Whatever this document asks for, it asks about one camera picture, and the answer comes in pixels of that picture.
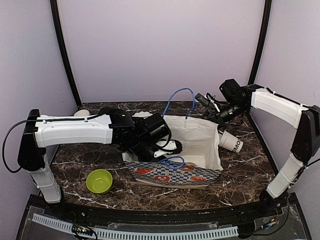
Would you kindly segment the white cup holding straws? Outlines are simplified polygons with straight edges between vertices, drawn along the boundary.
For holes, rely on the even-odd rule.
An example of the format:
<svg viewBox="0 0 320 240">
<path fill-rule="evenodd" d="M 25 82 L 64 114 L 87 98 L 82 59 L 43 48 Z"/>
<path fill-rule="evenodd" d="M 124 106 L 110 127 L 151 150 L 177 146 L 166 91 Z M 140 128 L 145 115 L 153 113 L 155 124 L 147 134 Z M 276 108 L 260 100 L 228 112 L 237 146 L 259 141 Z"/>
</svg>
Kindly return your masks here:
<svg viewBox="0 0 320 240">
<path fill-rule="evenodd" d="M 239 153 L 244 145 L 244 142 L 238 137 L 235 137 L 228 131 L 219 133 L 219 147 L 231 151 L 233 153 Z"/>
</svg>

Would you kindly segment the patterned paper takeout bag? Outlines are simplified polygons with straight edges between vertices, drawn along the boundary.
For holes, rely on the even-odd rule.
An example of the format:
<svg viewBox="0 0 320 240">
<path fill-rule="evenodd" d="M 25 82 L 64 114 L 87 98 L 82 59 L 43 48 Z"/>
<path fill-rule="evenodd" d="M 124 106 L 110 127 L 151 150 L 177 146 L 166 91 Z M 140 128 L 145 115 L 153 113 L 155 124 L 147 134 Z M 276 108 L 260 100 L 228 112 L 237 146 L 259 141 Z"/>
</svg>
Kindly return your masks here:
<svg viewBox="0 0 320 240">
<path fill-rule="evenodd" d="M 172 137 L 182 144 L 182 151 L 170 155 L 156 152 L 155 162 L 141 162 L 129 152 L 122 154 L 125 165 L 139 184 L 173 189 L 205 189 L 215 183 L 223 171 L 219 157 L 220 138 L 214 122 L 162 113 Z"/>
</svg>

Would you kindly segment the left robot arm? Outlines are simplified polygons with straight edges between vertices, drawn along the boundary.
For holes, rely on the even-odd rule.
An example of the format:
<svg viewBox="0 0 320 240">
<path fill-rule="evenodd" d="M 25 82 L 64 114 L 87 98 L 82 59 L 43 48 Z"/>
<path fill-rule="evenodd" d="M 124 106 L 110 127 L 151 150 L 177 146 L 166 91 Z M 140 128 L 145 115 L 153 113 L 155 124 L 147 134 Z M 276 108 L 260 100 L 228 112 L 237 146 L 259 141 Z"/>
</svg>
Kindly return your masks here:
<svg viewBox="0 0 320 240">
<path fill-rule="evenodd" d="M 57 184 L 47 161 L 46 149 L 63 144 L 97 143 L 117 145 L 143 162 L 156 161 L 158 141 L 171 134 L 161 114 L 147 118 L 134 117 L 125 110 L 105 107 L 88 116 L 47 116 L 38 109 L 29 112 L 26 120 L 14 124 L 5 135 L 24 124 L 17 162 L 28 171 L 44 200 L 60 218 L 67 218 L 70 206 L 63 201 L 63 191 Z"/>
</svg>

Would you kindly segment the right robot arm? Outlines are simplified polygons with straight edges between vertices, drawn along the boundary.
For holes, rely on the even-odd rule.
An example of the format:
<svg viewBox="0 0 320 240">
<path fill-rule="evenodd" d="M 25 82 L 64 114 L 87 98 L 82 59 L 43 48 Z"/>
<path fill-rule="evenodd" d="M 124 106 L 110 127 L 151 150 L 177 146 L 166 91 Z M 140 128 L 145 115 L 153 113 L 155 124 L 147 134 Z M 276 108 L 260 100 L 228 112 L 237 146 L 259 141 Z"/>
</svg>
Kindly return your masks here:
<svg viewBox="0 0 320 240">
<path fill-rule="evenodd" d="M 299 178 L 310 159 L 320 148 L 320 108 L 307 106 L 257 84 L 239 86 L 234 79 L 226 80 L 220 91 L 225 101 L 197 95 L 207 109 L 205 118 L 224 127 L 226 122 L 250 109 L 265 111 L 290 124 L 296 134 L 288 160 L 266 187 L 267 194 L 277 199 Z"/>
</svg>

